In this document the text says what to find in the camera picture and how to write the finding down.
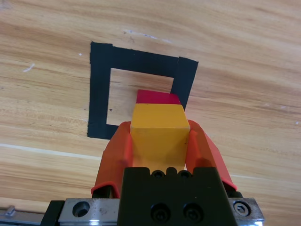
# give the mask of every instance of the metal plate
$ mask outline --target metal plate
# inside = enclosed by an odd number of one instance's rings
[[[119,199],[67,199],[59,224],[60,226],[115,226],[118,208]]]
[[[263,225],[265,219],[254,198],[229,198],[228,200],[239,226]],[[241,212],[238,209],[238,204],[240,203],[243,209]]]

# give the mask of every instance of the table surface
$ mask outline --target table surface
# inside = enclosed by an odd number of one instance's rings
[[[199,61],[186,108],[266,225],[301,220],[301,1],[2,0],[0,206],[90,197],[108,141],[87,137],[90,42]],[[112,70],[107,122],[171,78]]]

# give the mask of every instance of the square outline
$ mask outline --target square outline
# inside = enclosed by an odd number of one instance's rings
[[[91,43],[90,104],[87,136],[111,139],[117,125],[106,124],[111,68],[171,77],[170,93],[176,94],[185,109],[198,62],[183,57],[166,56],[118,48],[112,44]]]

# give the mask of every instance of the red block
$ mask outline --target red block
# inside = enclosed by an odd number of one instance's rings
[[[162,93],[149,90],[138,90],[136,104],[173,104],[180,105],[176,94]]]

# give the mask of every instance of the wooden block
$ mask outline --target wooden block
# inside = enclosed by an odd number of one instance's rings
[[[133,166],[184,169],[190,126],[182,105],[136,104],[131,122]]]
[[[138,90],[137,104],[174,104],[180,105],[180,100],[176,94],[163,93],[149,90]]]

